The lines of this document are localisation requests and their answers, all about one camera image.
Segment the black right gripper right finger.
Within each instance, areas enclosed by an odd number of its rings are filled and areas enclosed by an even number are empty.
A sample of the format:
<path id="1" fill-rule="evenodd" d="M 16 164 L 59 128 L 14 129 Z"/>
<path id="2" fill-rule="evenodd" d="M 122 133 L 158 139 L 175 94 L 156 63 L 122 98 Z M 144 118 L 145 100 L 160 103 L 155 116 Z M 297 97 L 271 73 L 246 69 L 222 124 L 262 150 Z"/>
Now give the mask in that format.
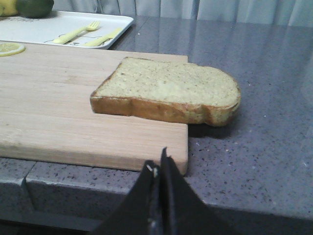
<path id="1" fill-rule="evenodd" d="M 160 159 L 160 202 L 165 235 L 233 235 L 184 180 L 163 148 Z"/>

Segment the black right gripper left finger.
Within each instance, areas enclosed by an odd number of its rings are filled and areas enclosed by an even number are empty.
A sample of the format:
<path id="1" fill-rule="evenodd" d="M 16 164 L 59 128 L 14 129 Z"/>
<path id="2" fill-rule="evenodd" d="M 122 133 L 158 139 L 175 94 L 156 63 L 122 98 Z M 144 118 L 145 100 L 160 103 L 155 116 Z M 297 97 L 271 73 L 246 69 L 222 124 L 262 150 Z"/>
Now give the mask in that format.
<path id="1" fill-rule="evenodd" d="M 104 220 L 93 235 L 159 235 L 161 210 L 159 166 L 146 161 L 142 171 L 119 207 Z"/>

